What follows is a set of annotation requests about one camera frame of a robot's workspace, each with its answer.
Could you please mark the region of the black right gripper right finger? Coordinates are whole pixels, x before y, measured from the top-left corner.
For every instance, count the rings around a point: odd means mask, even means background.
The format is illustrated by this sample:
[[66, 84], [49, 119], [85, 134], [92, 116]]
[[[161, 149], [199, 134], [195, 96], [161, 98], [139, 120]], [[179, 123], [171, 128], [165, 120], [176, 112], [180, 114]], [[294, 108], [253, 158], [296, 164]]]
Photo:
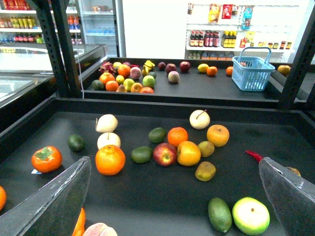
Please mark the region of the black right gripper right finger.
[[268, 201], [288, 236], [315, 234], [315, 185], [269, 157], [259, 165]]

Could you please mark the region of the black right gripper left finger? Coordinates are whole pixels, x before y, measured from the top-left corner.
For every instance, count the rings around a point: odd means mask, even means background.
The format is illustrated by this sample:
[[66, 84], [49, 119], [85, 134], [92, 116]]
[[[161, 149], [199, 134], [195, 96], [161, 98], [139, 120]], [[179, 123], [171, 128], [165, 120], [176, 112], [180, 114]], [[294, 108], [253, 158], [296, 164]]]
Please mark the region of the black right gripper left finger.
[[0, 217], [2, 236], [70, 236], [89, 188], [91, 160], [84, 156]]

